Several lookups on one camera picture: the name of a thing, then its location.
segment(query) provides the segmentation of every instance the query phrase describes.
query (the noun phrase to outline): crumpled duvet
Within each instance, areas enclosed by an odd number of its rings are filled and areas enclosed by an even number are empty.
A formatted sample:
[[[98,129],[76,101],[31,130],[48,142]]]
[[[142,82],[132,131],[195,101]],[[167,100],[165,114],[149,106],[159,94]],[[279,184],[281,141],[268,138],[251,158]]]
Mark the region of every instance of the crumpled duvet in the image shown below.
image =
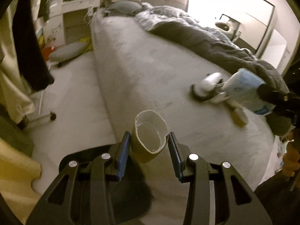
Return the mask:
[[[282,76],[271,64],[257,59],[248,49],[240,49],[217,29],[201,27],[181,9],[143,3],[143,11],[135,20],[145,31],[178,43],[231,74],[247,68],[275,90],[289,92]]]

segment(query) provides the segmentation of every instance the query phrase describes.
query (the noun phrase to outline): orange object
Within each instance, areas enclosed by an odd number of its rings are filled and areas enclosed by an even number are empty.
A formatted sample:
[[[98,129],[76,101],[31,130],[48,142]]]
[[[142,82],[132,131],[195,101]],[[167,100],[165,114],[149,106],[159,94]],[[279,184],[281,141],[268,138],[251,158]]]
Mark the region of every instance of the orange object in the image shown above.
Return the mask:
[[[49,55],[54,51],[56,51],[56,48],[54,46],[44,47],[42,49],[42,55],[45,62],[49,60]]]

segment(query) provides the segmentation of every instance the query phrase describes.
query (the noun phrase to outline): floor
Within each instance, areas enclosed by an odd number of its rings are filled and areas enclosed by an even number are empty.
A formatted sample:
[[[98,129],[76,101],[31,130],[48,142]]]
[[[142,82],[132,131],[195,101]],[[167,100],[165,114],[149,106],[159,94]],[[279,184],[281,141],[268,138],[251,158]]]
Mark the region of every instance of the floor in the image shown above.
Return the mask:
[[[35,143],[32,159],[42,165],[42,175],[32,183],[43,194],[58,175],[61,159],[73,152],[115,143],[112,127],[99,91],[94,52],[87,52],[63,65],[53,67],[53,85],[43,94],[42,114],[57,114],[32,123],[26,132]],[[34,95],[37,115],[41,93]]]

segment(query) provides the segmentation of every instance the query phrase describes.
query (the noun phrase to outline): cylindrical container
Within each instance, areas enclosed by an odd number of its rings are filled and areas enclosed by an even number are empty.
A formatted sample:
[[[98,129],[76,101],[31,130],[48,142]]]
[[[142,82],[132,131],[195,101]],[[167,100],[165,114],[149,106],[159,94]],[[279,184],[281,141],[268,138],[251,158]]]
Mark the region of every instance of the cylindrical container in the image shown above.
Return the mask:
[[[255,114],[267,115],[272,112],[275,105],[259,98],[257,89],[262,84],[265,82],[260,77],[242,68],[232,75],[222,89],[230,99],[237,101]]]

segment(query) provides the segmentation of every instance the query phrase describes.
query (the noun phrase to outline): white wall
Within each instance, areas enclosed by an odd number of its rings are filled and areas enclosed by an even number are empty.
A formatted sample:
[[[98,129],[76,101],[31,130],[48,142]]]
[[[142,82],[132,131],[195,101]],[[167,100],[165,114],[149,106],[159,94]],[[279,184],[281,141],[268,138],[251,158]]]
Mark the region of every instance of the white wall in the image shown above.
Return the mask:
[[[278,71],[283,72],[295,50],[300,31],[300,23],[286,0],[267,1],[276,6],[277,20],[274,29],[287,41],[286,53],[278,66]]]

